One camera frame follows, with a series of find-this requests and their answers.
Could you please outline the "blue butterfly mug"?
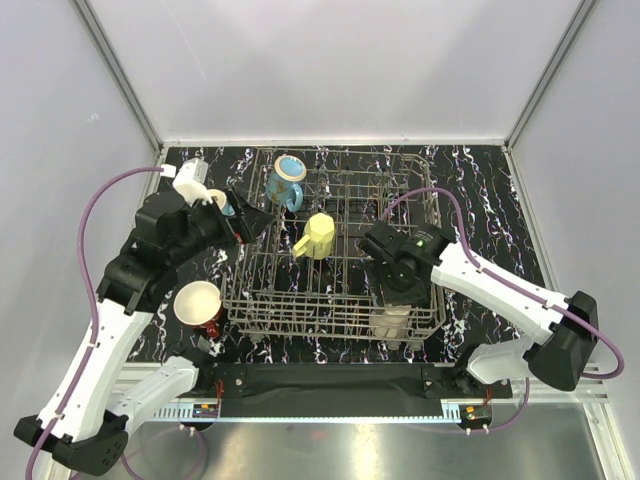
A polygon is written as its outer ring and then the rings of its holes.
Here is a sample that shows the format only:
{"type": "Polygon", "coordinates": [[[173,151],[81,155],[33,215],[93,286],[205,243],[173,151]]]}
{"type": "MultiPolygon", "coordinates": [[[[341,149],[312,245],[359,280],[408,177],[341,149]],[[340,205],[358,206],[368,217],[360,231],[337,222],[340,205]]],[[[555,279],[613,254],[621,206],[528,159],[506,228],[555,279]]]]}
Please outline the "blue butterfly mug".
{"type": "Polygon", "coordinates": [[[307,175],[304,163],[292,155],[278,157],[266,184],[266,196],[272,204],[297,212],[303,203],[302,182],[307,175]]]}

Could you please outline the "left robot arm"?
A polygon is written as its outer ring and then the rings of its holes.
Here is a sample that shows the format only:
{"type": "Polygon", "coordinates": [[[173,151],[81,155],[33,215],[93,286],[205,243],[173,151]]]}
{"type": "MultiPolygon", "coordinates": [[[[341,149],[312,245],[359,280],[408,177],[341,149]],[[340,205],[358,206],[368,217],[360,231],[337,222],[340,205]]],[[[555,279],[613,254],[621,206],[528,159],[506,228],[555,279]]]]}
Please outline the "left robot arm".
{"type": "Polygon", "coordinates": [[[210,248],[253,243],[274,222],[235,189],[225,194],[231,216],[214,202],[189,202],[174,190],[144,200],[120,253],[89,291],[97,305],[72,365],[41,412],[18,421],[16,438],[70,470],[101,476],[161,407],[183,394],[203,397],[213,390],[213,359],[183,345],[123,397],[111,395],[133,344],[176,286],[179,268],[210,248]]]}

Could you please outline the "beige paper cup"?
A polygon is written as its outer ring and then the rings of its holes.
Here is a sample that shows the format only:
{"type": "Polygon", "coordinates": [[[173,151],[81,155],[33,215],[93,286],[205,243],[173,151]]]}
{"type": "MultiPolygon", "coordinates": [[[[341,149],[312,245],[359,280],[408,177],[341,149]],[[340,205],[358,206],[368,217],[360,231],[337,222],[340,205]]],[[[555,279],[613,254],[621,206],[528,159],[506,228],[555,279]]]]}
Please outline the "beige paper cup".
{"type": "Polygon", "coordinates": [[[409,330],[410,306],[391,306],[379,310],[369,317],[369,326],[375,338],[400,341],[409,330]]]}

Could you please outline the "light blue mug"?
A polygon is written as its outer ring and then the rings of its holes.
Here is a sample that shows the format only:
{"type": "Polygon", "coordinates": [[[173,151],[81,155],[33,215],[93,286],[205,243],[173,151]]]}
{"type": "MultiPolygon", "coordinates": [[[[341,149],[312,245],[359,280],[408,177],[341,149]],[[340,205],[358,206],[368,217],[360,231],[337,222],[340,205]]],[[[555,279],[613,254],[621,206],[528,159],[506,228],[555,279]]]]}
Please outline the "light blue mug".
{"type": "Polygon", "coordinates": [[[224,191],[219,189],[209,189],[207,193],[212,203],[218,207],[225,217],[233,217],[235,215],[235,210],[224,191]]]}

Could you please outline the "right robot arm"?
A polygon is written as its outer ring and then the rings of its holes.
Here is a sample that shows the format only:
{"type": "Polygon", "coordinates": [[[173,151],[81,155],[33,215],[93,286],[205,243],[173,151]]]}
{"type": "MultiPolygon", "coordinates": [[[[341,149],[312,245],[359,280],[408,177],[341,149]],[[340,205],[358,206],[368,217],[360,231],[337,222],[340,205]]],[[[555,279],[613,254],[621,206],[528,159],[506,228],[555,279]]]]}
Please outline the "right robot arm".
{"type": "Polygon", "coordinates": [[[435,225],[409,235],[383,221],[358,247],[372,258],[385,302],[421,302],[431,284],[474,300],[517,327],[516,340],[469,347],[451,375],[454,388],[475,397],[503,379],[533,376],[560,391],[576,388],[597,344],[597,302],[578,291],[570,297],[525,281],[474,252],[435,225]]]}

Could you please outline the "yellow-green mug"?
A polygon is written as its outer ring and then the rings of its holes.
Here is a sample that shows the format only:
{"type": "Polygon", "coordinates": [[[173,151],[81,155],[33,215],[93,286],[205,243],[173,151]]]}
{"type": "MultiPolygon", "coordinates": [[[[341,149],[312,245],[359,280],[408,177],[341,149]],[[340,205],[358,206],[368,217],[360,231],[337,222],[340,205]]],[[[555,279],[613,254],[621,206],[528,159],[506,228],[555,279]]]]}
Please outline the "yellow-green mug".
{"type": "Polygon", "coordinates": [[[293,256],[325,259],[331,254],[335,233],[335,223],[331,216],[325,213],[311,216],[304,227],[302,238],[293,246],[293,256]]]}

